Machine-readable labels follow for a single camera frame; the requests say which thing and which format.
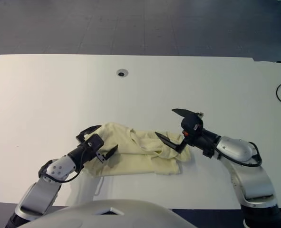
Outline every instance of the cream cloth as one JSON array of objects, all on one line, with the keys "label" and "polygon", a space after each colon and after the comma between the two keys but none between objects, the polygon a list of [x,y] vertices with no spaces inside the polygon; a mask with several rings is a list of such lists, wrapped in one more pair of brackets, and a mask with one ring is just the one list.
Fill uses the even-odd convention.
[{"label": "cream cloth", "polygon": [[[177,160],[186,162],[191,159],[188,147],[181,154],[164,145],[155,132],[135,131],[117,123],[107,123],[97,129],[105,142],[99,152],[105,154],[118,144],[118,150],[104,164],[98,158],[85,163],[85,171],[92,176],[110,176],[155,172],[158,174],[179,174]],[[179,134],[163,132],[172,142],[180,143]]]}]

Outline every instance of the gray floor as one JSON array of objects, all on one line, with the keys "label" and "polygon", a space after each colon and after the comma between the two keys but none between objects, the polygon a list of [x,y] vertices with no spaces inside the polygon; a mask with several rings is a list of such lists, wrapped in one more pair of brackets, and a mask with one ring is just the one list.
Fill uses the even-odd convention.
[{"label": "gray floor", "polygon": [[277,0],[0,0],[0,54],[281,60]]}]

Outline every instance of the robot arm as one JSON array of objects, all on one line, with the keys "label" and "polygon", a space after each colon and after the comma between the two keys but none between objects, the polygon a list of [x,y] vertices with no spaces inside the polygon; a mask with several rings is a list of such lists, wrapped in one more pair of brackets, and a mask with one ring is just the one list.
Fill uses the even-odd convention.
[{"label": "robot arm", "polygon": [[[20,203],[16,206],[14,214],[10,217],[6,228],[16,228],[29,221],[33,221],[48,212],[58,196],[58,191],[62,183],[70,182],[75,179],[84,168],[84,163],[97,157],[104,163],[117,150],[117,146],[111,149],[106,155],[98,152],[104,145],[103,140],[98,134],[93,134],[87,140],[85,134],[90,134],[100,125],[87,128],[76,138],[80,145],[73,151],[64,155],[60,159],[50,160],[39,170],[39,180],[30,186]],[[77,174],[66,180],[72,172]]]},{"label": "robot arm", "polygon": [[228,169],[237,199],[244,214],[246,228],[281,228],[281,212],[277,205],[274,188],[261,166],[258,148],[252,142],[219,136],[203,128],[203,113],[185,109],[173,109],[184,117],[181,126],[184,140],[172,143],[156,133],[161,141],[181,152],[188,144],[203,150],[203,155],[216,158]]}]

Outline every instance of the white table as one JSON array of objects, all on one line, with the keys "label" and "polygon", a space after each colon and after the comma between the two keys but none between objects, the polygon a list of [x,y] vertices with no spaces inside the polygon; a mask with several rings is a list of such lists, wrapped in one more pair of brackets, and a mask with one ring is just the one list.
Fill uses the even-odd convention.
[{"label": "white table", "polygon": [[[120,78],[118,69],[129,75]],[[19,202],[39,168],[77,145],[89,126],[118,122],[181,132],[172,108],[205,114],[205,128],[255,142],[281,207],[281,64],[251,58],[91,55],[0,56],[0,202]],[[167,208],[238,209],[227,170],[192,148],[183,174],[107,177],[94,199],[139,199]],[[76,199],[80,177],[55,205]],[[89,180],[83,182],[83,193]],[[78,196],[90,200],[87,194]]]}]

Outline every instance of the yellow fabric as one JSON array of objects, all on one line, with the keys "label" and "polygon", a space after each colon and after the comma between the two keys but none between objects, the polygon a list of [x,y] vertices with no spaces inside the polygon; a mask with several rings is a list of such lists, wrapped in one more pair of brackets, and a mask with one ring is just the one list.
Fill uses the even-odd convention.
[{"label": "yellow fabric", "polygon": [[[101,154],[107,153],[118,144],[118,150],[104,164],[97,158],[85,163],[85,170],[92,176],[109,176],[155,172],[158,174],[179,174],[176,160],[186,162],[191,159],[188,147],[181,154],[164,145],[155,132],[135,131],[117,123],[107,123],[97,129],[105,142]],[[174,143],[180,143],[179,134],[163,132]]]}]

